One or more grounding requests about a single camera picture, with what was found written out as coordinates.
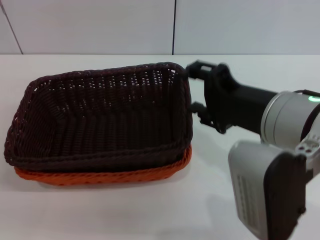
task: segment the stacked baskets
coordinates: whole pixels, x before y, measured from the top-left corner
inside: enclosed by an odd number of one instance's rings
[[[32,81],[4,156],[53,185],[168,178],[191,158],[188,76],[170,62],[73,71]]]

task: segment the white tabletop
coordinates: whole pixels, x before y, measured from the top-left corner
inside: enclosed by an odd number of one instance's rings
[[[317,55],[0,55],[0,136],[29,82],[45,75],[156,62],[183,67],[200,59],[224,62],[241,83],[273,91],[320,91]],[[190,80],[193,101],[203,83]],[[190,164],[167,180],[139,184],[55,187],[19,178],[0,161],[0,239],[3,240],[254,240],[238,220],[227,155],[237,140],[259,136],[239,127],[225,135],[193,118]],[[292,240],[318,240],[320,176],[307,185],[307,212]]]

